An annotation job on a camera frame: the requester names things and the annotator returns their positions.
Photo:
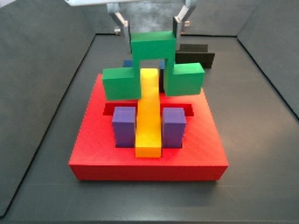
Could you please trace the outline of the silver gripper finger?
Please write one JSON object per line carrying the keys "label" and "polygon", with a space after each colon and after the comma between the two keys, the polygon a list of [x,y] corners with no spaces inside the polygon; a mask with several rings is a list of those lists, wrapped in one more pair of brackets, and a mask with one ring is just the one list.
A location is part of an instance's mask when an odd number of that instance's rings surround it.
{"label": "silver gripper finger", "polygon": [[198,0],[184,0],[184,5],[179,14],[172,18],[172,34],[176,39],[180,39],[184,22],[188,20],[195,8]]}

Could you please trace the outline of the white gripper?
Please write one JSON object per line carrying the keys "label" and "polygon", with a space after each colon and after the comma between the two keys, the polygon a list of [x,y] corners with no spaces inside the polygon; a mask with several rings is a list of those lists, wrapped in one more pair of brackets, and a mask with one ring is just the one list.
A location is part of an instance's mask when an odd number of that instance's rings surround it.
{"label": "white gripper", "polygon": [[124,38],[128,53],[131,53],[129,21],[124,19],[120,13],[119,3],[129,3],[135,1],[140,0],[64,0],[64,2],[72,7],[107,4],[107,13],[112,17],[120,29],[120,36]]}

